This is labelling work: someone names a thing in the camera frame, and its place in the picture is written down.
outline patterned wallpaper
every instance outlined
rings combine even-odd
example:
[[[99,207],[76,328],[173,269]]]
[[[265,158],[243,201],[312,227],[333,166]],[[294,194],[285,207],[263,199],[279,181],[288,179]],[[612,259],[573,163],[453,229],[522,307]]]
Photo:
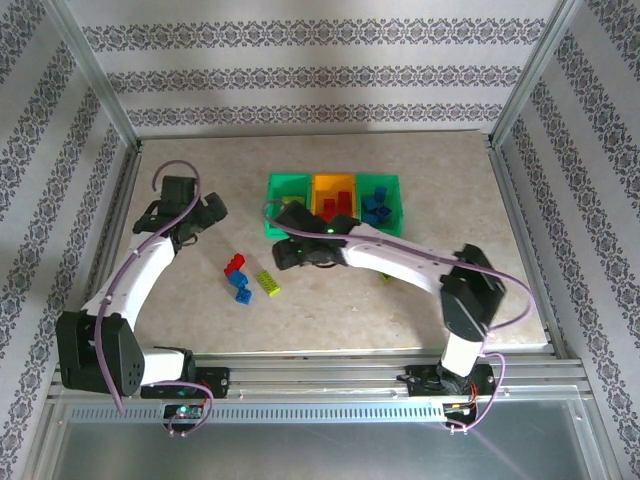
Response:
[[[39,1],[0,0],[0,479],[21,478],[125,146]]]
[[[589,0],[502,145],[565,341],[640,478],[640,8]]]
[[[489,132],[555,0],[174,3],[70,1],[141,136]]]

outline yellow-green lego brick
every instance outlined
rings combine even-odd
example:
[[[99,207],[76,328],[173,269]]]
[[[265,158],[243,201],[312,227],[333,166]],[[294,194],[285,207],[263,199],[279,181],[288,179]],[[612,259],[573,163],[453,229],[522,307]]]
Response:
[[[262,285],[262,288],[264,288],[265,292],[267,292],[270,297],[273,297],[280,291],[280,287],[266,270],[260,272],[256,276],[256,278],[258,279],[260,285]]]

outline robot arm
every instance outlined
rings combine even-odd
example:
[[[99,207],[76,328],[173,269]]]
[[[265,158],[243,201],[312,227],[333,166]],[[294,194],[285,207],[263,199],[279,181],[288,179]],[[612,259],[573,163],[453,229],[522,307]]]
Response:
[[[95,322],[107,288],[132,253],[137,258],[124,270],[104,313],[103,350],[109,371],[120,395],[132,395],[140,386],[163,380],[192,380],[195,364],[192,352],[156,347],[142,350],[133,334],[140,309],[156,280],[174,260],[186,242],[197,241],[197,233],[227,215],[217,194],[199,201],[181,222],[156,238],[138,253],[155,232],[185,210],[195,194],[195,179],[166,176],[160,200],[153,202],[136,222],[125,259],[102,289],[80,312],[64,312],[56,324],[62,383],[77,390],[109,393],[100,371],[94,346]]]
[[[384,234],[351,217],[338,215],[326,224],[295,202],[287,205],[276,221],[304,232],[333,233],[341,238],[347,236],[347,240],[325,240],[290,235],[273,247],[276,265],[281,270],[306,264],[368,268],[439,295],[445,326],[449,330],[440,362],[440,376],[445,382],[453,382],[462,388],[481,353],[491,321],[506,293],[499,279],[429,261],[421,254],[433,254],[430,250]],[[491,268],[482,251],[472,245],[438,257]]]

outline beige work surface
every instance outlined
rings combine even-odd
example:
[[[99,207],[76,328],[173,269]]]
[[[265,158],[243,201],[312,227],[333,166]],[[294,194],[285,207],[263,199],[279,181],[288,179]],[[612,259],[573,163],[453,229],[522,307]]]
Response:
[[[377,272],[312,266],[278,271],[261,207],[271,172],[371,172],[400,177],[403,238],[443,252],[465,242],[481,247],[494,267],[525,280],[482,136],[476,132],[153,140],[144,145],[119,258],[131,228],[156,194],[153,173],[167,160],[192,162],[203,193],[218,192],[229,215],[184,248],[145,302],[136,336],[143,347],[171,345],[199,353],[439,350],[445,344],[439,300]],[[177,166],[165,174],[189,174]],[[249,258],[249,306],[236,303],[223,269],[234,253]],[[281,287],[269,298],[255,280],[260,267]],[[496,321],[526,304],[507,285]],[[495,332],[495,348],[547,343],[537,315]]]

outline vent slot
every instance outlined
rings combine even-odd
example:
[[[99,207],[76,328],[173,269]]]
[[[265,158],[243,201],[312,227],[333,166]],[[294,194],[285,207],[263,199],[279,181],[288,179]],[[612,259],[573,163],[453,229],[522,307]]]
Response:
[[[135,405],[127,407],[125,417],[113,405],[74,407],[70,421],[77,423],[157,423],[162,421],[165,405]],[[443,422],[442,405],[423,402],[420,405],[402,403],[255,405],[218,402],[211,423],[380,423],[380,422]]]

